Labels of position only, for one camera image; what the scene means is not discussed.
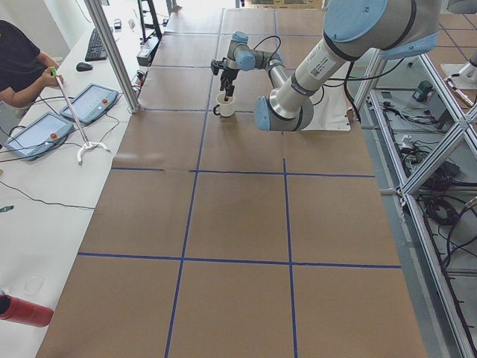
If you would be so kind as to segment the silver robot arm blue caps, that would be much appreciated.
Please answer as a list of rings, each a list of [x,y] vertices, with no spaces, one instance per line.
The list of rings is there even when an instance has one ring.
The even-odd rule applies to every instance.
[[[211,70],[221,77],[221,91],[231,96],[239,71],[264,69],[271,93],[256,100],[256,126],[264,131],[301,131],[313,119],[311,97],[346,62],[369,49],[386,60],[424,54],[437,44],[440,1],[327,1],[323,35],[292,75],[285,73],[277,52],[251,49],[248,36],[235,32],[227,55],[213,60]]]

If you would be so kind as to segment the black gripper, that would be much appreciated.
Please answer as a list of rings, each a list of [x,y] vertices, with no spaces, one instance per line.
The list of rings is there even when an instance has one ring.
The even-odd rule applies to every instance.
[[[229,67],[228,59],[225,57],[219,62],[219,69],[222,70],[221,89],[225,90],[225,101],[229,101],[233,97],[235,89],[233,82],[236,80],[239,71]]]

